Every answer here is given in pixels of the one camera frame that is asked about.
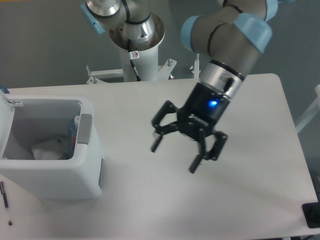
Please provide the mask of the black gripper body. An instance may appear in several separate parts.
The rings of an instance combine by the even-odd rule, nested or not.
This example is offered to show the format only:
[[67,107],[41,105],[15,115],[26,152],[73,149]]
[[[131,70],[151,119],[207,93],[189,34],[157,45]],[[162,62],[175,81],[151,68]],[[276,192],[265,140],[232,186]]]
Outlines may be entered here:
[[198,82],[177,112],[178,131],[197,142],[200,130],[204,131],[205,137],[214,135],[215,126],[229,103],[222,93]]

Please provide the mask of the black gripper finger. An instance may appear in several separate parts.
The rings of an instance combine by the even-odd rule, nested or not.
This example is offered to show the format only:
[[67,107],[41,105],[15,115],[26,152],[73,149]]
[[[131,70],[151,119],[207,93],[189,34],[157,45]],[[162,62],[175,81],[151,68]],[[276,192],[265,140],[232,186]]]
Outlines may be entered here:
[[155,140],[150,148],[151,152],[154,153],[156,151],[164,135],[167,135],[169,133],[173,133],[179,130],[181,123],[178,120],[170,122],[166,125],[160,125],[162,119],[167,114],[174,114],[174,113],[177,114],[178,110],[179,109],[170,100],[167,100],[151,120],[151,124],[155,129],[154,130]]
[[191,163],[189,167],[189,172],[194,174],[198,166],[200,165],[202,160],[213,160],[217,161],[219,158],[219,155],[228,139],[228,136],[222,132],[222,131],[214,131],[213,136],[215,138],[215,142],[210,149],[210,151],[206,150],[206,134],[204,129],[200,129],[198,131],[198,154],[194,158],[193,162]]

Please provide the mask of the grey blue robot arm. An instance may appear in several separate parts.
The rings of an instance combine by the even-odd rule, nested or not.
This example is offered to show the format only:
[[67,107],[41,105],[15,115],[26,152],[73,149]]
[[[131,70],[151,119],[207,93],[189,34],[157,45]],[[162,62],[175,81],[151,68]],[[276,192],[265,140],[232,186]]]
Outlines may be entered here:
[[[221,6],[210,16],[191,16],[183,23],[183,46],[210,57],[210,63],[182,107],[166,101],[151,121],[155,133],[152,152],[165,135],[174,132],[197,142],[191,173],[202,160],[218,159],[228,137],[215,126],[269,43],[272,29],[268,21],[278,10],[276,0],[223,0]],[[164,38],[149,1],[85,0],[80,7],[98,34],[109,32],[124,50],[125,81],[160,79],[157,57],[142,55]]]

